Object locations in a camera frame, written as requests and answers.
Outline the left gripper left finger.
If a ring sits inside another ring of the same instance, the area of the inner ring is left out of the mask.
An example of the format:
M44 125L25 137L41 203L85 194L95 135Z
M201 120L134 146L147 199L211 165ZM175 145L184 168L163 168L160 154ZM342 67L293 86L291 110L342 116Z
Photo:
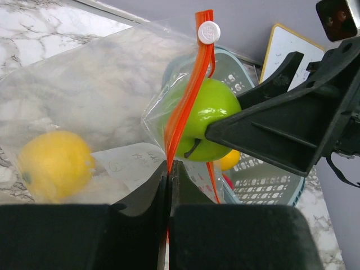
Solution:
M2 269L163 269L167 165L107 204L1 206Z

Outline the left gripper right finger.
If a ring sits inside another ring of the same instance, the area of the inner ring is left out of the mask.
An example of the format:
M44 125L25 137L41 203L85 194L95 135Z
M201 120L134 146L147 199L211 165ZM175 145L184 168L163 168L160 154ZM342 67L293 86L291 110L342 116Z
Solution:
M304 215L287 205L215 204L173 164L170 269L322 269Z

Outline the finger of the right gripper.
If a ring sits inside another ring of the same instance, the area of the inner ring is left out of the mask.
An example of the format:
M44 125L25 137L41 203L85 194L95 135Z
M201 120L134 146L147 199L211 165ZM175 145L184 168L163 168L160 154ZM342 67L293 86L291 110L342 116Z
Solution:
M228 146L288 172L306 176L320 136L320 101L303 83L246 110L211 123L206 139Z
M242 110L246 110L254 105L261 104L270 100L289 89L297 69L304 57L298 51L288 53L281 65L258 86L237 95L237 100Z

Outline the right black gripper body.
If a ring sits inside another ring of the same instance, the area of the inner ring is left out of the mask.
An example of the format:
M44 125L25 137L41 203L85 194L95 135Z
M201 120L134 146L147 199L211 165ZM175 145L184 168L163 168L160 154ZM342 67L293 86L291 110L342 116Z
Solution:
M306 87L320 101L321 130L316 157L333 152L359 155L359 38L342 41L319 62L307 66Z

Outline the blue plastic basket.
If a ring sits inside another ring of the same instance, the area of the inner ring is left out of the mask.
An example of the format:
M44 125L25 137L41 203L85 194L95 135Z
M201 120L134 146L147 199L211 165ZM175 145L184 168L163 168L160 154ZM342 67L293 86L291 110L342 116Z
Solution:
M257 69L254 65L240 61L222 48L215 49L217 69L214 77L232 89L235 94L248 91L255 86ZM227 203L285 204L295 206L304 190L305 179L267 164L246 154L239 162L224 172L235 186L230 192L224 187Z

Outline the green apple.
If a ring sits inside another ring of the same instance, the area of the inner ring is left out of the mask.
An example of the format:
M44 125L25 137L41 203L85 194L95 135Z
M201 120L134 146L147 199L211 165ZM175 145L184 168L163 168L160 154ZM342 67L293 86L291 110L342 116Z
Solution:
M187 79L178 79L175 83L172 83L169 91L160 102L160 112L152 122L155 138L160 143L164 143L165 125L172 111L181 100L187 83ZM213 78L205 78L182 133L175 154L176 158L209 162L226 156L231 152L231 148L206 139L205 132L211 123L240 111L241 106L228 85Z

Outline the yellow apple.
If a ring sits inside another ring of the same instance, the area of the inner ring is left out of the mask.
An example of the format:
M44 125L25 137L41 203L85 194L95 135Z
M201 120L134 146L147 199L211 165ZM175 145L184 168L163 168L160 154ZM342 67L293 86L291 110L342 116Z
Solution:
M17 156L17 167L31 195L59 202L81 191L92 179L95 159L77 134L56 130L28 142Z

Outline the clear zip bag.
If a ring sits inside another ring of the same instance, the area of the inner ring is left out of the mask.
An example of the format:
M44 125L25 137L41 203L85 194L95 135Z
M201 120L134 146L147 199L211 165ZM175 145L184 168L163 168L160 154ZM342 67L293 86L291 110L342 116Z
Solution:
M16 168L21 149L41 134L69 131L90 147L92 179L78 193L41 204L112 204L144 184L162 163L190 166L194 183L219 201L214 161L176 158L177 147L205 78L215 70L219 39L212 10L140 24L66 51L1 80L1 148ZM165 125L152 122L170 85L187 79Z

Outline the red apple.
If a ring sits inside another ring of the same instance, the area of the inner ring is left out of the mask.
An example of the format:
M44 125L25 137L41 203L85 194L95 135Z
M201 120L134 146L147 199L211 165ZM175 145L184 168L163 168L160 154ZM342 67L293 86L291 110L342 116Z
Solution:
M232 183L232 181L229 179L229 177L225 174L222 174L224 180L227 182L227 184L229 185L231 190L234 190L234 185Z

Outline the yellow mango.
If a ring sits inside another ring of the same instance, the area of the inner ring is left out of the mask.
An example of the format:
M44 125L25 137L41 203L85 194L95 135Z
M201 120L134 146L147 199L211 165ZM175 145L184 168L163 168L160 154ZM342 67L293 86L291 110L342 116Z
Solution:
M233 168L240 160L240 152L237 150L231 150L227 155L222 157L217 166L221 171L227 171Z

